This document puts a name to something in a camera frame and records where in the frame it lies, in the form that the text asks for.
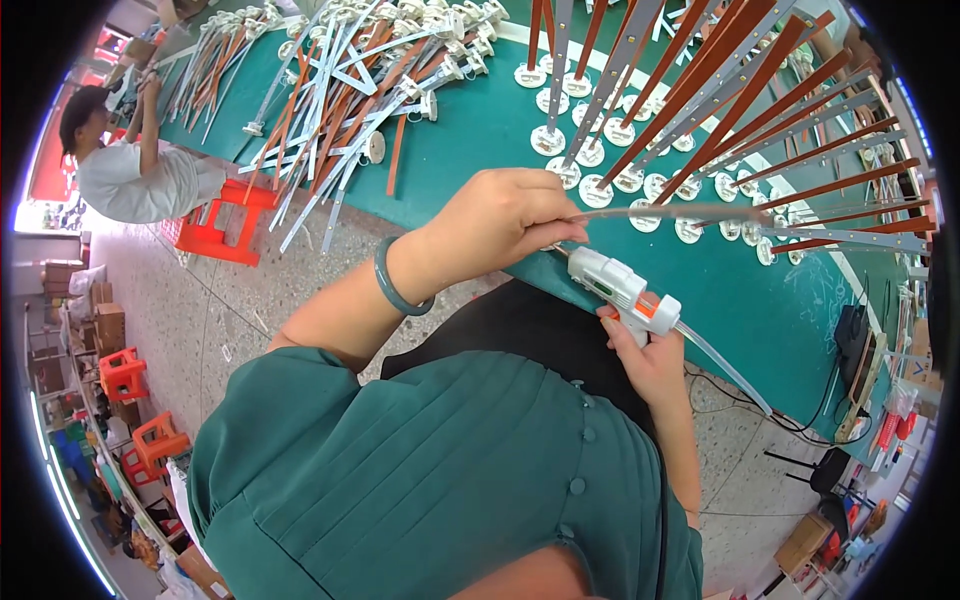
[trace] plastic stool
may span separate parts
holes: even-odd
[[[136,448],[130,452],[124,452],[121,457],[121,466],[127,479],[135,486],[142,486],[160,478],[159,472],[153,472],[149,465],[140,460]]]
[[[122,402],[149,394],[143,384],[147,361],[136,357],[136,346],[124,348],[100,359],[100,386],[111,402]]]
[[[254,187],[251,189],[250,197],[247,198],[247,203],[243,204],[248,185],[243,181],[227,180],[220,190],[220,198],[211,202],[206,225],[200,225],[204,207],[197,206],[185,217],[164,219],[160,223],[160,233],[177,250],[255,267],[260,262],[260,254],[250,250],[253,231],[256,229],[260,212],[276,208],[277,196],[275,192],[268,189]],[[244,217],[243,228],[240,229],[236,246],[225,244],[225,232],[215,227],[220,203],[240,204],[247,207],[247,215]]]
[[[155,438],[149,442],[144,439],[150,433],[155,434]],[[156,461],[164,462],[168,456],[175,456],[183,452],[190,446],[190,438],[185,433],[177,433],[174,429],[173,415],[167,411],[143,423],[140,427],[133,430],[133,448],[136,450],[140,460],[146,465],[146,469],[156,477],[166,472],[167,467],[156,464]]]

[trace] green dress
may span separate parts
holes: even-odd
[[[324,350],[274,350],[230,378],[189,477],[198,543],[238,600],[447,598],[554,543],[594,595],[654,596],[653,443],[521,356],[360,387]],[[663,597],[700,598],[700,534],[668,498]]]

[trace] terrazzo floor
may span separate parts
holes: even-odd
[[[228,238],[239,227],[241,210],[221,211]],[[314,210],[307,229],[323,231],[328,210]],[[184,268],[157,225],[114,223],[92,209],[84,216],[84,228],[93,231],[91,266],[108,266],[114,300],[126,310],[128,346],[137,346],[149,365],[151,397],[141,401],[147,404],[141,409],[145,417],[170,410],[177,427],[195,437],[223,398],[233,370],[261,354],[299,304],[371,256],[384,236],[400,233],[345,206],[327,256],[321,256],[316,234],[314,239],[299,234],[281,254],[282,235],[268,233],[265,221],[266,216],[254,236],[261,253],[257,268],[196,256]],[[378,377],[383,356],[415,347],[460,306],[507,279],[493,274],[439,294],[430,313],[397,329],[361,382]],[[687,369],[701,372],[690,363]],[[809,486],[784,477],[788,470],[808,476],[808,470],[775,461],[763,450],[806,462],[819,459],[823,450],[721,394],[703,377],[691,376],[687,384],[703,484],[705,595],[734,587],[741,593],[763,589],[773,579],[773,554],[819,500]]]

